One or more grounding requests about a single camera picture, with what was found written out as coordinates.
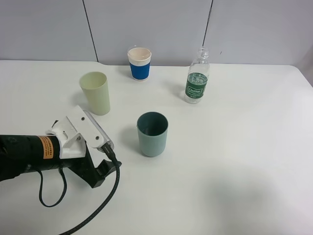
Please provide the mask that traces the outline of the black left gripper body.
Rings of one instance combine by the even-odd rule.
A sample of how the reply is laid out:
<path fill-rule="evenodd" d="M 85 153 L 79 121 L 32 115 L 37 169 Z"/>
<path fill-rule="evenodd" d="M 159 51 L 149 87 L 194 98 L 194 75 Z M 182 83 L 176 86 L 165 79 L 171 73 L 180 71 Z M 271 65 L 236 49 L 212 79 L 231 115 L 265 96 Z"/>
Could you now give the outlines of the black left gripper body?
<path fill-rule="evenodd" d="M 36 157 L 37 170 L 71 168 L 88 155 L 85 140 L 67 119 L 56 121 L 44 136 L 37 137 L 43 147 Z"/>

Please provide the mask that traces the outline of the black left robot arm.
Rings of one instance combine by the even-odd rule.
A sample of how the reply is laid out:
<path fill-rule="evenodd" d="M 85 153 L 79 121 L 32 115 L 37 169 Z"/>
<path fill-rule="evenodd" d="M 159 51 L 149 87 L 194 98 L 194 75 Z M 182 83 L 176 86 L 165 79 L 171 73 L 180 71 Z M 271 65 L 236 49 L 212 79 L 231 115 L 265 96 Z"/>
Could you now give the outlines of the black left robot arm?
<path fill-rule="evenodd" d="M 0 179 L 68 168 L 96 188 L 122 165 L 113 149 L 113 142 L 97 122 L 86 117 L 65 118 L 43 136 L 1 135 Z"/>

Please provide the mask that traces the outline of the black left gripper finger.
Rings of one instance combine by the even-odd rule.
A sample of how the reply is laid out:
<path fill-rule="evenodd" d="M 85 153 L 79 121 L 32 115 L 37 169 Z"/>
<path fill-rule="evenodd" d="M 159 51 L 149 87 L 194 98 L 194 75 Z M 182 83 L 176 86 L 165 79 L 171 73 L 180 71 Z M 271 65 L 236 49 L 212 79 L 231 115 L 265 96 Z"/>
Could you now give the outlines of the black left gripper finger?
<path fill-rule="evenodd" d="M 99 166 L 96 168 L 99 177 L 101 179 L 105 179 L 111 173 L 116 171 L 116 166 L 121 167 L 122 163 L 120 161 L 110 162 L 107 160 L 103 160 Z"/>
<path fill-rule="evenodd" d="M 97 188 L 105 180 L 104 163 L 105 160 L 98 167 L 95 167 L 89 149 L 86 147 L 85 156 L 72 159 L 72 165 L 69 169 L 88 183 L 91 188 Z"/>

